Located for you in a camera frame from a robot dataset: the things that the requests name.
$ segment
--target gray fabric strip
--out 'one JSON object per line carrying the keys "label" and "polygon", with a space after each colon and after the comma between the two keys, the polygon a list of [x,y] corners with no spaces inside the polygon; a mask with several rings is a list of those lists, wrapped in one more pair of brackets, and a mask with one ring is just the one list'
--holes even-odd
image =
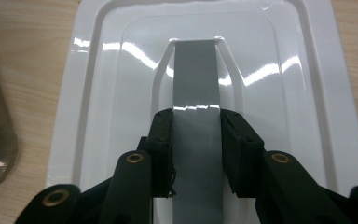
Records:
{"label": "gray fabric strip", "polygon": [[223,223],[220,95],[214,41],[176,43],[173,224]]}

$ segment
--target brass screw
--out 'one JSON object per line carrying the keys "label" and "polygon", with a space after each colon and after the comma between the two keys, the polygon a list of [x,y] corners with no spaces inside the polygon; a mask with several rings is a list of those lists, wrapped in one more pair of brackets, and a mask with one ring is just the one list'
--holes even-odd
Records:
{"label": "brass screw", "polygon": [[271,158],[279,163],[288,163],[290,158],[281,153],[272,154]]}
{"label": "brass screw", "polygon": [[127,157],[127,162],[129,162],[129,163],[138,163],[138,162],[142,161],[143,159],[144,159],[143,155],[138,154],[138,153],[133,153],[133,154],[130,154]]}
{"label": "brass screw", "polygon": [[67,189],[56,189],[43,198],[42,204],[46,207],[53,207],[65,202],[68,197],[69,191]]}

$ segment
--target white vacuum-formed tray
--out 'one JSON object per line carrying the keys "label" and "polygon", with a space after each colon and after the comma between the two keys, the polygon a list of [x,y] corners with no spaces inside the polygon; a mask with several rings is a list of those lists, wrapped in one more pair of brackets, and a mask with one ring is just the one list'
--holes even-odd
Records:
{"label": "white vacuum-formed tray", "polygon": [[[322,186],[358,185],[358,120],[326,0],[84,0],[62,80],[47,185],[110,177],[153,115],[172,108],[177,41],[214,40],[220,107],[241,113],[266,150],[293,154]],[[257,223],[225,183],[225,223]],[[155,223],[172,223],[170,200]]]}

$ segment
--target white plastic tray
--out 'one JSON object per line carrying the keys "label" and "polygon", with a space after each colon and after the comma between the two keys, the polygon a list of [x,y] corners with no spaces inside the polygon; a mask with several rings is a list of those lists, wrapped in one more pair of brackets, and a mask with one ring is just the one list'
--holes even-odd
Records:
{"label": "white plastic tray", "polygon": [[[292,153],[341,194],[358,185],[357,114],[325,0],[83,0],[47,185],[85,190],[110,177],[152,116],[172,107],[175,42],[199,39],[216,43],[221,107],[243,114],[266,150]],[[225,188],[225,223],[257,223],[254,202]],[[155,223],[170,223],[169,205],[156,202]]]}

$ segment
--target beige surface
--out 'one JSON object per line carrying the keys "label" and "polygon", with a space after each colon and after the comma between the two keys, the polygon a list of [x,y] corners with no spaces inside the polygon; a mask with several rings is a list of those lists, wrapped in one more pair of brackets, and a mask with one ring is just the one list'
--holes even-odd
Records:
{"label": "beige surface", "polygon": [[[13,223],[46,178],[66,51],[80,0],[0,0],[0,82],[19,137],[0,186],[0,223]],[[358,109],[358,0],[334,0]]]}

